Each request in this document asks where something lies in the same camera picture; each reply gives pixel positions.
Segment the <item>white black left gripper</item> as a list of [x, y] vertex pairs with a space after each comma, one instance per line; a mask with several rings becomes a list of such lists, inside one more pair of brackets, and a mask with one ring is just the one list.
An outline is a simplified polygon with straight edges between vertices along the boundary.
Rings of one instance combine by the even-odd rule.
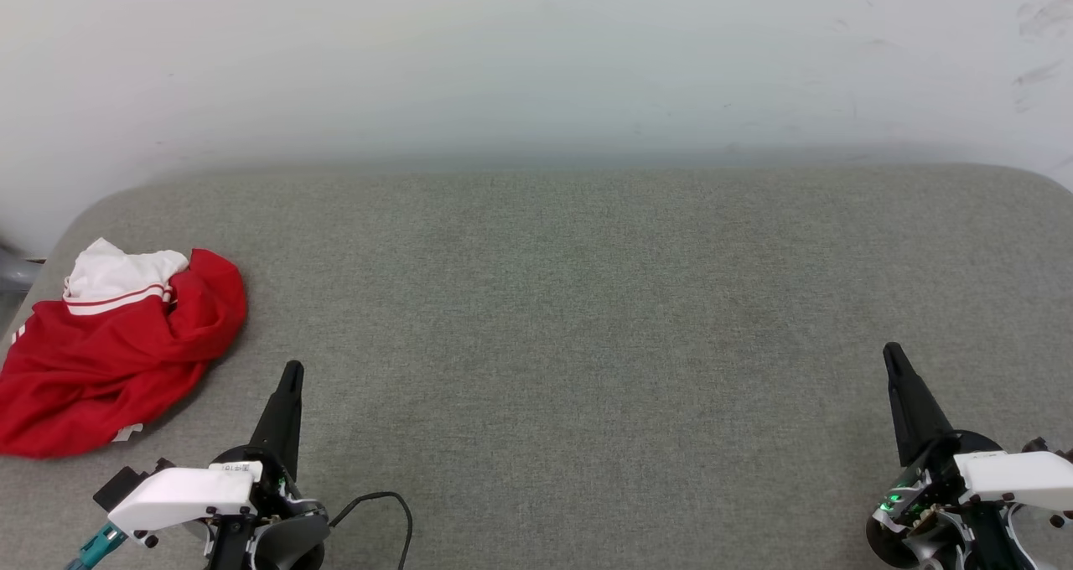
[[107, 485], [111, 528], [151, 547], [159, 531], [183, 526], [205, 544], [208, 569], [319, 569], [329, 518], [298, 479], [305, 367], [285, 364], [252, 445], [185, 468], [159, 459], [153, 472], [124, 468]]

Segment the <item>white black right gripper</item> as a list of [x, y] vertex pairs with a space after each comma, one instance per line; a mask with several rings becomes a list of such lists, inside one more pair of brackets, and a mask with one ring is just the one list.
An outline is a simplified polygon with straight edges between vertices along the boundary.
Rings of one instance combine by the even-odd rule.
[[1008, 453], [978, 433], [951, 432], [900, 344], [884, 346], [884, 363], [902, 471], [868, 520], [874, 555], [900, 569], [1050, 569], [1015, 521], [1035, 508], [1070, 526], [1070, 457], [1041, 438]]

